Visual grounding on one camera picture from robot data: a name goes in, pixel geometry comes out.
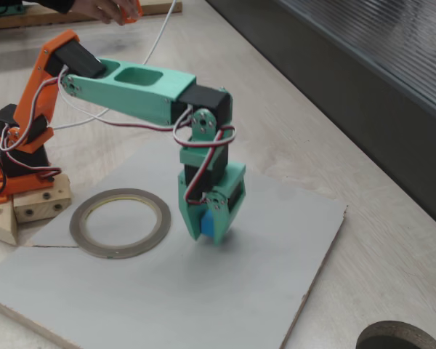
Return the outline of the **person's hand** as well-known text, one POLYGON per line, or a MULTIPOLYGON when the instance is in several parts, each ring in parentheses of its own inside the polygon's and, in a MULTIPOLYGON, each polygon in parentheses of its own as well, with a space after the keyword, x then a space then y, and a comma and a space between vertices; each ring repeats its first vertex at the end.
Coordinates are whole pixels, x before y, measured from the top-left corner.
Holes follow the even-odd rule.
POLYGON ((112 21, 124 25, 121 9, 132 19, 138 19, 136 1, 128 0, 75 0, 70 8, 72 12, 87 15, 105 24, 112 21))

